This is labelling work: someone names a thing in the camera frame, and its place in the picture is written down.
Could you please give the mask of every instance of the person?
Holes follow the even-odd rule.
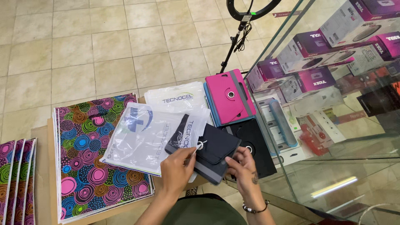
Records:
[[[136,225],[159,224],[246,224],[244,218],[231,205],[215,194],[193,195],[179,198],[193,173],[196,148],[178,149],[161,162],[163,187]],[[238,147],[233,158],[226,157],[228,173],[237,179],[237,186],[246,207],[250,225],[275,225],[268,204],[262,198],[258,184],[256,164],[247,148]]]

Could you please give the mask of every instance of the bracelet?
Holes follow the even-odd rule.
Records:
[[[265,200],[265,209],[263,209],[263,210],[261,210],[261,211],[257,211],[257,210],[255,210],[255,209],[248,208],[247,206],[245,206],[244,203],[243,203],[243,209],[244,209],[246,212],[248,212],[248,213],[253,213],[253,214],[255,214],[255,213],[261,213],[261,212],[264,212],[264,211],[267,209],[269,203],[270,203],[270,201]]]

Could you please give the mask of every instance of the pink tablet case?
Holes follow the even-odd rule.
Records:
[[[256,114],[240,70],[206,77],[206,83],[214,101],[221,124]]]

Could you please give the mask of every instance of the plastic wrap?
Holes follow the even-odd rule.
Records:
[[[209,108],[203,83],[196,81],[178,86],[149,90],[144,94],[150,106],[174,107],[179,109]],[[207,123],[215,126],[210,113]]]
[[[168,156],[165,145],[174,137],[181,148],[195,147],[209,114],[207,108],[182,110],[130,102],[100,160],[161,176],[160,163]]]

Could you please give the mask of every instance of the shoe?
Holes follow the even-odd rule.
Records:
[[[198,188],[199,187],[194,187],[194,188],[190,188],[189,190],[186,190],[186,195],[185,196],[196,195]]]

